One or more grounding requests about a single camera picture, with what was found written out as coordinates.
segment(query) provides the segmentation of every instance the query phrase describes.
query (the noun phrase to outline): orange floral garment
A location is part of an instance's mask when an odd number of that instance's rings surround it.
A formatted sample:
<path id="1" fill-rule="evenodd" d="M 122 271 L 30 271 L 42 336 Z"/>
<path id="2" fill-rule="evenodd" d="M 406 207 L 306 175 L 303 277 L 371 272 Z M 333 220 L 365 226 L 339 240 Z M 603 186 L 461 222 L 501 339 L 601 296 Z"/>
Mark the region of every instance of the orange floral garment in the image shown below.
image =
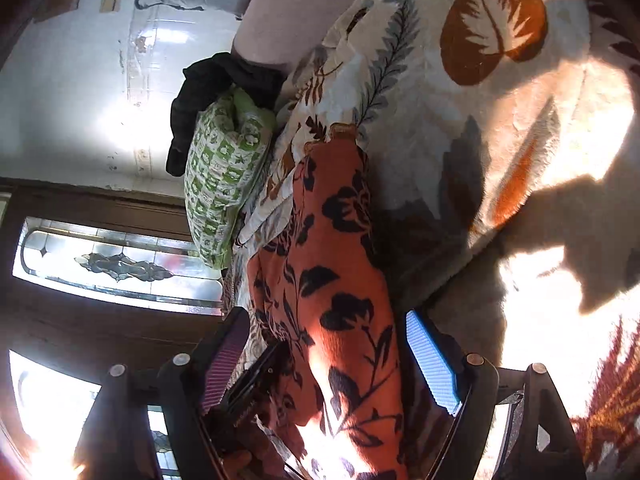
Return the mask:
<path id="1" fill-rule="evenodd" d="M 316 478 L 405 480 L 396 328 L 371 243 L 366 155 L 316 144 L 293 181 L 286 229 L 248 264 L 267 342 L 291 359 L 272 430 Z"/>

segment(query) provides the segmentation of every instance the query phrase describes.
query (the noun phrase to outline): black cloth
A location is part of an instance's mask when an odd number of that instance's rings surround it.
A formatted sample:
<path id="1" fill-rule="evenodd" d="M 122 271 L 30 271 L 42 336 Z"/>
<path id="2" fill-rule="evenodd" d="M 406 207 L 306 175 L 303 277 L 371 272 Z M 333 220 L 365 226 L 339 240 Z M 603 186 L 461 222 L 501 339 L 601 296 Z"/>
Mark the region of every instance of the black cloth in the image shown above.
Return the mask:
<path id="1" fill-rule="evenodd" d="M 166 171 L 173 176 L 184 175 L 198 112 L 206 110 L 232 83 L 244 89 L 257 106 L 272 110 L 285 81 L 282 72 L 249 64 L 228 52 L 198 61 L 182 72 L 186 80 L 171 104 L 174 140 L 166 160 Z"/>

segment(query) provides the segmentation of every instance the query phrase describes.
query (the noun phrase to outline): window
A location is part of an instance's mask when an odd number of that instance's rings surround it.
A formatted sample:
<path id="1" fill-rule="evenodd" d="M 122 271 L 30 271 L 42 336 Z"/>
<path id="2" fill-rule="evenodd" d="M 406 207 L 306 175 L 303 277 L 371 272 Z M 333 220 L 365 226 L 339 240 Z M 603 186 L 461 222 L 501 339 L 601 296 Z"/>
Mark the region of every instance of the window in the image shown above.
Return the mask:
<path id="1" fill-rule="evenodd" d="M 27 218 L 14 276 L 94 300 L 222 314 L 220 272 L 192 242 Z"/>
<path id="2" fill-rule="evenodd" d="M 53 473 L 70 471 L 82 427 L 100 386 L 51 370 L 13 351 L 9 359 L 20 421 L 41 454 L 33 466 L 42 466 L 43 471 L 32 472 L 38 479 L 56 478 Z M 179 480 L 162 408 L 148 406 L 147 410 L 163 479 Z"/>
<path id="3" fill-rule="evenodd" d="M 0 225 L 2 225 L 2 218 L 4 218 L 4 210 L 6 209 L 6 205 L 9 202 L 9 197 L 7 193 L 0 193 Z"/>
<path id="4" fill-rule="evenodd" d="M 167 436 L 166 424 L 164 423 L 164 414 L 160 406 L 147 406 L 149 416 L 149 427 L 156 444 L 156 458 L 160 471 L 162 471 L 163 480 L 179 480 L 180 473 L 175 463 L 174 453 L 169 444 Z"/>

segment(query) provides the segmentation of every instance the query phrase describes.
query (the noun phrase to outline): pillow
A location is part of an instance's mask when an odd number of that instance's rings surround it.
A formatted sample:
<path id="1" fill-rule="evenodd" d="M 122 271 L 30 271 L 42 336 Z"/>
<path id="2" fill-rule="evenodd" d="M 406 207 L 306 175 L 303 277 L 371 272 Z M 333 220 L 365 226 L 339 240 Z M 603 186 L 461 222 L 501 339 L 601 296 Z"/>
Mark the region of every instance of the pillow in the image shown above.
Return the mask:
<path id="1" fill-rule="evenodd" d="M 238 212 L 260 173 L 274 128 L 273 112 L 255 106 L 241 88 L 222 94 L 198 117 L 184 195 L 193 241 L 214 269 L 229 266 Z"/>

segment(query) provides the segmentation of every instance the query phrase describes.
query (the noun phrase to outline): stained glass window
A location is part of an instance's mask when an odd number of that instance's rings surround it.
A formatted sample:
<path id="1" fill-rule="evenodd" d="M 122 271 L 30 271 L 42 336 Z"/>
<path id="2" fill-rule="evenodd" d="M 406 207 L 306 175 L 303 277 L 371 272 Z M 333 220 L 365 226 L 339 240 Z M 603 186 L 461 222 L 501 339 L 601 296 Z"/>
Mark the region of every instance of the stained glass window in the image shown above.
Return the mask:
<path id="1" fill-rule="evenodd" d="M 192 242 L 27 218 L 14 276 L 79 296 L 220 316 L 220 272 Z"/>
<path id="2" fill-rule="evenodd" d="M 156 444 L 156 458 L 162 472 L 163 480 L 180 480 L 178 466 L 175 463 L 174 452 L 171 450 L 169 437 L 167 436 L 164 413 L 160 406 L 147 406 L 149 427 Z"/>

